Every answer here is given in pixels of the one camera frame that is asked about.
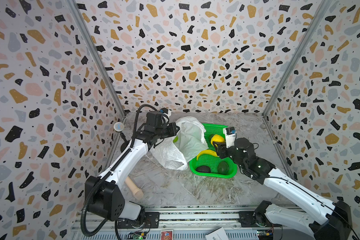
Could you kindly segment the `dark green avocado front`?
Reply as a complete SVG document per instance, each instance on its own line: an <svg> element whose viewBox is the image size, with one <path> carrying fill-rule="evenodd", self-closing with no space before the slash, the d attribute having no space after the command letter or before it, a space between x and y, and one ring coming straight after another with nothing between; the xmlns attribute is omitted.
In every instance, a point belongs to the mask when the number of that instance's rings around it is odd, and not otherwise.
<svg viewBox="0 0 360 240"><path fill-rule="evenodd" d="M230 171L229 164L225 161L222 161L218 165L218 174L220 175L228 175Z"/></svg>

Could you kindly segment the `yellow lemon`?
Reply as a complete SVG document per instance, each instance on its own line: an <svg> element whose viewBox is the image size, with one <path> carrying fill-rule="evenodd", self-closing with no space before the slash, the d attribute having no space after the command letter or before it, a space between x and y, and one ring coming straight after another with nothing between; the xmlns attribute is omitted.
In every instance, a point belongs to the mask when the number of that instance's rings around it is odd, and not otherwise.
<svg viewBox="0 0 360 240"><path fill-rule="evenodd" d="M209 141L210 141L211 144L213 144L213 143L224 143L225 138L223 138L220 135L210 135Z"/></svg>

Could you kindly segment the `white plastic bag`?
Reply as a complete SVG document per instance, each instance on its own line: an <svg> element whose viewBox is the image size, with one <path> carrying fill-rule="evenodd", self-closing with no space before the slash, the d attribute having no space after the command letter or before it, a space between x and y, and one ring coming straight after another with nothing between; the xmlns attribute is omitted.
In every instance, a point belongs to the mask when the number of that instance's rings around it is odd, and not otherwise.
<svg viewBox="0 0 360 240"><path fill-rule="evenodd" d="M184 171L188 162L204 150L208 149L203 124L195 117L183 117L176 121L180 131L176 136L179 140L173 143L175 137L166 138L156 147L151 148L153 157L166 169Z"/></svg>

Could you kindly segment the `yellow banana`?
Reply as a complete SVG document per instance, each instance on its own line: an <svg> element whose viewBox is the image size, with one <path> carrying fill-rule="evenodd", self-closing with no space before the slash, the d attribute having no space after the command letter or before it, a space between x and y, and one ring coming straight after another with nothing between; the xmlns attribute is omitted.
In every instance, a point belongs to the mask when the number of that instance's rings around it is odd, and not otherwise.
<svg viewBox="0 0 360 240"><path fill-rule="evenodd" d="M199 160L199 158L202 156L202 155L209 155L209 156L212 156L212 157L218 157L217 153L213 150L204 150L204 151L201 151L198 155L197 155L197 161Z"/></svg>

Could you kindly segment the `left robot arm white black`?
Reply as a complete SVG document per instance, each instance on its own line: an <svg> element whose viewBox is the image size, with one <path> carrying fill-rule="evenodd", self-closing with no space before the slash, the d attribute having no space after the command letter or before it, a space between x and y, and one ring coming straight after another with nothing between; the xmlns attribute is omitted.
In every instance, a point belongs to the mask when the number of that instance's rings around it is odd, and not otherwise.
<svg viewBox="0 0 360 240"><path fill-rule="evenodd" d="M85 203L81 224L86 223L88 213L107 221L130 220L141 225L145 221L145 209L141 205L126 201L121 187L130 172L158 142L175 137L180 127L170 122L171 111L161 109L146 114L140 127L135 124L132 139L124 144L121 155L99 176L89 177L85 183Z"/></svg>

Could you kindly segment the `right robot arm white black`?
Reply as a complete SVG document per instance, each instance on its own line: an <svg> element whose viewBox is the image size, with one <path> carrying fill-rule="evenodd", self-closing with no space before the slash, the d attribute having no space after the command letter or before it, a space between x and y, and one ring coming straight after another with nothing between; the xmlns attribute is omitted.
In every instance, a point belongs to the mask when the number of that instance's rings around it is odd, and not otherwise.
<svg viewBox="0 0 360 240"><path fill-rule="evenodd" d="M218 157L231 159L243 175L275 190L301 208L299 212L262 201L254 210L252 224L286 226L316 240L347 240L352 234L351 209L345 202L335 203L289 178L271 162L257 157L254 145L246 138L213 135L210 142Z"/></svg>

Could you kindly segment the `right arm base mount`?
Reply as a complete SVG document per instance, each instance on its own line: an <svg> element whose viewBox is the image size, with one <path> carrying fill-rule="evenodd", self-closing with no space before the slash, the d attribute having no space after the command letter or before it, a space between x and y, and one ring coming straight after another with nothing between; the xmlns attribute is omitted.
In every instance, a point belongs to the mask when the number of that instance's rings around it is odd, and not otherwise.
<svg viewBox="0 0 360 240"><path fill-rule="evenodd" d="M271 228L281 227L278 224L272 224L266 217L266 211L240 211L239 223L242 228L260 227Z"/></svg>

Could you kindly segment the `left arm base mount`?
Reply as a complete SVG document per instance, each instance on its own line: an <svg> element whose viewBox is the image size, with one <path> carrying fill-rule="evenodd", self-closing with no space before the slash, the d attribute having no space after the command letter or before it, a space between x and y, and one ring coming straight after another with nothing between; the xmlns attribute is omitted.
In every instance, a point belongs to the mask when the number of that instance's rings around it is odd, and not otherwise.
<svg viewBox="0 0 360 240"><path fill-rule="evenodd" d="M122 219L118 221L118 229L158 229L160 223L159 212L145 212L140 214L136 220Z"/></svg>

